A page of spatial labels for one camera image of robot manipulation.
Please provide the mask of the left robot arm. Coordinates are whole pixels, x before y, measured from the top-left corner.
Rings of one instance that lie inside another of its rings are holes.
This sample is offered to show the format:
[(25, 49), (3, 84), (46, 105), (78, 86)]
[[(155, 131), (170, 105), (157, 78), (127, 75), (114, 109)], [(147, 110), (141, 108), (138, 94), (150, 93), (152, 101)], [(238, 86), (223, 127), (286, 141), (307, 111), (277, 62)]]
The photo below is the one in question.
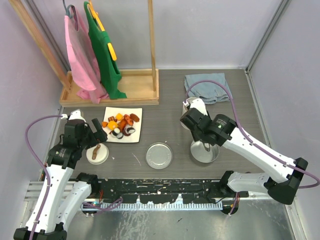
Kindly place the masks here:
[(63, 198), (83, 151), (106, 142), (107, 134), (96, 118), (92, 120), (96, 129), (93, 132), (79, 109), (60, 118), (67, 120), (64, 133), (49, 150), (46, 164), (41, 164), (45, 173), (42, 189), (25, 227), (15, 230), (15, 240), (65, 240), (69, 225), (85, 199), (100, 193), (97, 175), (82, 172), (71, 192)]

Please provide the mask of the metal tongs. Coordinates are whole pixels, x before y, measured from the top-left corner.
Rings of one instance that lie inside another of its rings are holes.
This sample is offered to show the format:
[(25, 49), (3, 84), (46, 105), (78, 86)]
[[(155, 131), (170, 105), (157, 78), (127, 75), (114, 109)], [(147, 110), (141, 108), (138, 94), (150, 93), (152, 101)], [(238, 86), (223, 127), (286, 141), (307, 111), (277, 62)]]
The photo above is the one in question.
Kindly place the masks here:
[(211, 152), (211, 145), (209, 143), (203, 143), (203, 147), (207, 152)]

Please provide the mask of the round metal tin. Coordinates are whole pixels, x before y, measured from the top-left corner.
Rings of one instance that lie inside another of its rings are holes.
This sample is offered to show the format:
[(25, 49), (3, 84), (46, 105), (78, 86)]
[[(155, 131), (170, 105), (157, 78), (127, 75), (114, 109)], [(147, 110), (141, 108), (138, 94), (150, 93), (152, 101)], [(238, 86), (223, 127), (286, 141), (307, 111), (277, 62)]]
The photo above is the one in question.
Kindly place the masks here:
[(209, 164), (214, 162), (219, 156), (219, 147), (211, 145), (211, 152), (207, 152), (204, 149), (204, 145), (201, 141), (192, 141), (190, 145), (190, 152), (195, 160), (200, 163)]

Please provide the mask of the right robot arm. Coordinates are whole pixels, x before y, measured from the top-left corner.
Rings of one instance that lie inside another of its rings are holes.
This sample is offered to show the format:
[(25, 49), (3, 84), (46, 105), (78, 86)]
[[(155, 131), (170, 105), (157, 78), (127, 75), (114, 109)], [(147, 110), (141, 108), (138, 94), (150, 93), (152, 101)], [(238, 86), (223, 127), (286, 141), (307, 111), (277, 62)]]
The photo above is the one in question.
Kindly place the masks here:
[(239, 192), (258, 192), (269, 195), (279, 203), (292, 204), (308, 162), (292, 159), (251, 137), (239, 124), (223, 114), (214, 119), (200, 98), (182, 105), (181, 125), (190, 130), (193, 141), (190, 152), (201, 163), (213, 162), (220, 146), (244, 157), (263, 170), (262, 173), (226, 171), (218, 183), (220, 193), (231, 197)]

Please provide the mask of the blue cloth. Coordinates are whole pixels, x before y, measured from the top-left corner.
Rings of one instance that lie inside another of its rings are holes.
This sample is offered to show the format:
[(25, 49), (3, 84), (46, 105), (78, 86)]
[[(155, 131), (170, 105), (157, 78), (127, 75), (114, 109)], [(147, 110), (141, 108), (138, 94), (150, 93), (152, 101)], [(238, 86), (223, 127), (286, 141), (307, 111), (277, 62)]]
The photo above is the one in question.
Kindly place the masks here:
[[(187, 91), (191, 85), (194, 83), (200, 82), (200, 81), (215, 81), (219, 83), (220, 85), (224, 86), (224, 88), (227, 89), (230, 96), (231, 90), (229, 88), (229, 85), (226, 81), (225, 74), (224, 73), (203, 73), (203, 74), (189, 74), (184, 76), (184, 87)], [(228, 94), (225, 92), (225, 90), (212, 82), (201, 82), (197, 85), (193, 86), (190, 91), (188, 92), (188, 97), (196, 97), (203, 100), (203, 102), (207, 105), (213, 105), (215, 103), (220, 102), (229, 102), (230, 98)]]

